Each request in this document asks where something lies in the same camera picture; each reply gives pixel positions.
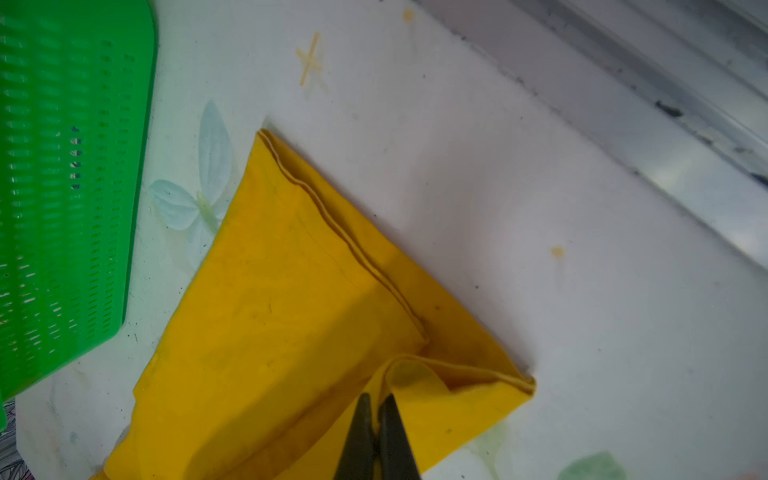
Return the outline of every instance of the green plastic basket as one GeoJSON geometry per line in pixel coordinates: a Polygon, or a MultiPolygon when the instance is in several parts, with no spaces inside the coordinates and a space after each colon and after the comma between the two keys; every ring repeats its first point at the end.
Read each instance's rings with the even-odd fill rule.
{"type": "Polygon", "coordinates": [[[120,329],[155,51],[146,0],[0,0],[0,402],[120,329]]]}

